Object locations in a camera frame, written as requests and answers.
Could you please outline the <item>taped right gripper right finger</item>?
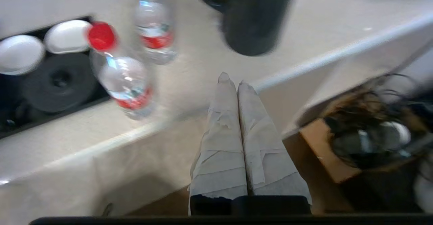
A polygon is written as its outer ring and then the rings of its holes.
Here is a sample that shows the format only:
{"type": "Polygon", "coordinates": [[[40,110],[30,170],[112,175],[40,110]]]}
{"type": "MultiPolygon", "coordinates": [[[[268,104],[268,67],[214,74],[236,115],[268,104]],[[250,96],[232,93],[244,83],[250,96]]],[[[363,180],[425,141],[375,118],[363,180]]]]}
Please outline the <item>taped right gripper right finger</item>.
{"type": "Polygon", "coordinates": [[[265,208],[272,212],[311,213],[309,187],[259,95],[245,81],[238,85],[237,95],[250,195],[264,199],[265,208]]]}

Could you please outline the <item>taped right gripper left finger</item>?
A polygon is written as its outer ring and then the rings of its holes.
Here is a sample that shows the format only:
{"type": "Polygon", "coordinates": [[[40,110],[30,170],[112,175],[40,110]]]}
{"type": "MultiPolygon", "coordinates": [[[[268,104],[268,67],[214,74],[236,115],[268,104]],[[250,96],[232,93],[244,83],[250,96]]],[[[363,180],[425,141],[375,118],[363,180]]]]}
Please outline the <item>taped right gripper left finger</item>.
{"type": "Polygon", "coordinates": [[[232,201],[248,195],[238,97],[225,72],[218,77],[190,175],[190,216],[229,215],[232,201]]]}

